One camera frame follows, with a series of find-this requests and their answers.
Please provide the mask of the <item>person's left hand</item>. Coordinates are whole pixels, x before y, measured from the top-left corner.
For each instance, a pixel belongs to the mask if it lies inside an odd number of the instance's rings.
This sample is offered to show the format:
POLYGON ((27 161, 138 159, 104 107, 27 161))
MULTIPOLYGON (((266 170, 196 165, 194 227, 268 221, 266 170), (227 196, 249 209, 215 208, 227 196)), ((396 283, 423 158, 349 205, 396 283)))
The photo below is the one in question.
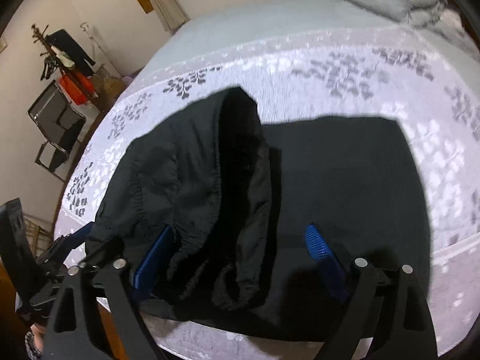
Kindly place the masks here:
POLYGON ((46 334, 46 328, 35 323, 31 326, 31 331, 33 334, 34 343, 38 350, 43 351, 44 347, 44 337, 46 334))

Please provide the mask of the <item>checkered left sleeve forearm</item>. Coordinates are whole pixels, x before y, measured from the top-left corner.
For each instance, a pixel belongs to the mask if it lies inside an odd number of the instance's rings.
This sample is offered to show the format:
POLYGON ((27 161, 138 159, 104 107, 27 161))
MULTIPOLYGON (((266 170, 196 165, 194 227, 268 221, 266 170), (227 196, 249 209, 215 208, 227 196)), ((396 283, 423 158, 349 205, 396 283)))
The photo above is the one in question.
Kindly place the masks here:
POLYGON ((30 360, 41 360, 42 352, 35 344, 34 335, 31 331, 28 331, 24 337, 24 344, 27 352, 27 356, 30 360))

